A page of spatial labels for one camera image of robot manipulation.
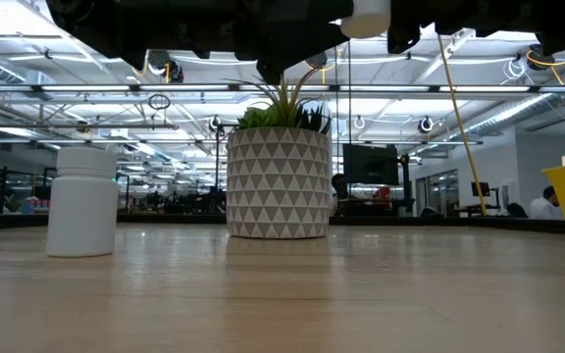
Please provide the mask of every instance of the white and gray ceramic pot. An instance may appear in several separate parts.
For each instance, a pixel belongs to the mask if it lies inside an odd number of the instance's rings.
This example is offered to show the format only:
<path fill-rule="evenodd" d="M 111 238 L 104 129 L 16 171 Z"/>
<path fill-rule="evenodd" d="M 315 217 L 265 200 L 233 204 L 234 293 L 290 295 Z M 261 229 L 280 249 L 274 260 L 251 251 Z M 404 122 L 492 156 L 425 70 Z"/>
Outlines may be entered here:
<path fill-rule="evenodd" d="M 302 128 L 239 130 L 229 139 L 227 211 L 231 235 L 296 239 L 329 227 L 328 138 Z"/>

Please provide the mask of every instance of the red object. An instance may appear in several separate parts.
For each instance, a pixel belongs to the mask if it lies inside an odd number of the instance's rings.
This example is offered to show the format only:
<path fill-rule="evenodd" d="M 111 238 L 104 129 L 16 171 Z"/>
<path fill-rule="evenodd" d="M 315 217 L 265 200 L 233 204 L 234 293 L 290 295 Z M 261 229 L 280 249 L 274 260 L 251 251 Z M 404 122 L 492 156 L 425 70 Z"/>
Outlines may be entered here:
<path fill-rule="evenodd" d="M 381 187 L 379 188 L 379 198 L 381 200 L 388 200 L 389 196 L 391 196 L 391 189 L 388 187 Z"/>

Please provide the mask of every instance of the black monitor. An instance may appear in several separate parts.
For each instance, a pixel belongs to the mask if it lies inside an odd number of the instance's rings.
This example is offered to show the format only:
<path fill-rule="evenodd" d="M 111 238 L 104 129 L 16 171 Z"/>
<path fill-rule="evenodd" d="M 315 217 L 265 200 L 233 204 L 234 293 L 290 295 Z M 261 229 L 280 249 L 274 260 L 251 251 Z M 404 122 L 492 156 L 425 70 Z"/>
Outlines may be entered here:
<path fill-rule="evenodd" d="M 487 182 L 479 182 L 481 187 L 481 193 L 484 197 L 489 197 L 489 184 Z M 479 197 L 479 191 L 477 191 L 477 184 L 472 182 L 472 196 Z"/>
<path fill-rule="evenodd" d="M 398 155 L 391 148 L 343 145 L 343 173 L 348 183 L 399 185 Z"/>

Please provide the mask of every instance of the white plastic bottle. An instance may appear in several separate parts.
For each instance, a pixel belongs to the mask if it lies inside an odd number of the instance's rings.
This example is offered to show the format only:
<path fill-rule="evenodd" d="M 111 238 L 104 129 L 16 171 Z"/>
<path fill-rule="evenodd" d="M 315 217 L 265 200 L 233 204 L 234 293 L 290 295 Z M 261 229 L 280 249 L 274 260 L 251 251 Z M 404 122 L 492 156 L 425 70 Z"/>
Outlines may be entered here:
<path fill-rule="evenodd" d="M 352 16 L 341 20 L 341 32 L 349 38 L 371 38 L 391 25 L 391 0 L 353 0 Z"/>
<path fill-rule="evenodd" d="M 111 254 L 115 248 L 119 189 L 112 181 L 117 157 L 99 149 L 58 151 L 52 182 L 47 255 L 82 257 Z"/>

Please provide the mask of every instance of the wall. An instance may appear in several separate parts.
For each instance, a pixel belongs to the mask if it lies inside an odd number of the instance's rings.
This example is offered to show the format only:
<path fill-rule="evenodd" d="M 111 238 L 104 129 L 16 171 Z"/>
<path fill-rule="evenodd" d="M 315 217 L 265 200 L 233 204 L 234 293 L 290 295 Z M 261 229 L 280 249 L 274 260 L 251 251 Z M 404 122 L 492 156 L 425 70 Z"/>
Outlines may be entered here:
<path fill-rule="evenodd" d="M 12 152 L 0 149 L 0 168 L 42 175 L 45 167 L 56 167 L 56 152 L 45 149 L 29 149 L 23 145 L 13 145 Z"/>
<path fill-rule="evenodd" d="M 550 186 L 541 171 L 562 166 L 562 156 L 565 155 L 565 134 L 521 132 L 516 134 L 516 146 L 520 199 L 525 207 L 525 205 L 529 206 L 535 198 L 541 197 L 542 191 Z"/>
<path fill-rule="evenodd" d="M 479 181 L 488 182 L 489 187 L 509 185 L 510 202 L 520 202 L 514 127 L 504 130 L 500 136 L 485 137 L 483 142 L 483 145 L 471 146 Z M 423 164 L 423 166 L 411 168 L 411 180 L 414 185 L 415 180 L 420 177 L 457 170 L 459 175 L 459 205 L 466 206 L 479 203 L 479 198 L 472 195 L 471 182 L 474 181 L 474 178 L 463 146 L 451 150 L 448 159 L 425 159 Z M 413 189 L 414 197 L 417 198 L 415 186 Z M 494 204 L 495 200 L 490 197 L 487 199 L 487 203 Z"/>

